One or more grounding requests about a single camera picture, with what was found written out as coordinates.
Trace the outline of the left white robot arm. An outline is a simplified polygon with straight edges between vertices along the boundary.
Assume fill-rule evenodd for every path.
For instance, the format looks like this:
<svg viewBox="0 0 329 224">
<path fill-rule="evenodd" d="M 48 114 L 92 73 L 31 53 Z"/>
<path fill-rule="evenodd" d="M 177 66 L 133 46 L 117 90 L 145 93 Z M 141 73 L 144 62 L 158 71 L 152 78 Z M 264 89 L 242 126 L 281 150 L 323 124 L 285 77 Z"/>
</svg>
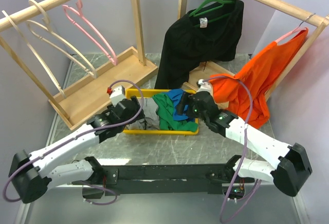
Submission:
<svg viewBox="0 0 329 224">
<path fill-rule="evenodd" d="M 105 111 L 94 115 L 79 129 L 40 150 L 20 151 L 13 156 L 8 181 L 19 197 L 17 201 L 31 203 L 48 190 L 71 182 L 95 186 L 105 178 L 103 166 L 95 157 L 76 163 L 62 162 L 79 151 L 98 145 L 124 131 L 143 116 L 144 98 L 122 96 Z"/>
</svg>

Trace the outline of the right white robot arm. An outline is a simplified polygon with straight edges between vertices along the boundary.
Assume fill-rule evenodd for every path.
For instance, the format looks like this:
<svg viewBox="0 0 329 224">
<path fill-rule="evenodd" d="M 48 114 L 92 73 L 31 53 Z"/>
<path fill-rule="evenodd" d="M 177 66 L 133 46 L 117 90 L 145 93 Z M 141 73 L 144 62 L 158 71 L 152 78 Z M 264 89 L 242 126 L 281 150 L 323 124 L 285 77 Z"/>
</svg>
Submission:
<svg viewBox="0 0 329 224">
<path fill-rule="evenodd" d="M 231 182 L 240 178 L 273 182 L 282 193 L 295 197 L 313 172 L 302 145 L 289 145 L 246 124 L 232 112 L 220 109 L 207 91 L 183 93 L 176 109 L 179 115 L 203 120 L 212 132 L 246 145 L 262 157 L 261 161 L 233 160 L 233 164 L 225 169 L 225 176 Z"/>
</svg>

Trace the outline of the grey tank top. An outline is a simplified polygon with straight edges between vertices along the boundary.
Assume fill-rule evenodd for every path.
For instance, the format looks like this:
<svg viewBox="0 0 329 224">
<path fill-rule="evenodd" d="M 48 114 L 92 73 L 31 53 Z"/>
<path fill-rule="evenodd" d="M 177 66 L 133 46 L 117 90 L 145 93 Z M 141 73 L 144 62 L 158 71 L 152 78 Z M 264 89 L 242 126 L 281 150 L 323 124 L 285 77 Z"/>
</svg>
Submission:
<svg viewBox="0 0 329 224">
<path fill-rule="evenodd" d="M 129 130 L 160 130 L 160 120 L 157 115 L 158 105 L 153 98 L 144 98 L 143 101 L 144 118 L 129 124 Z"/>
</svg>

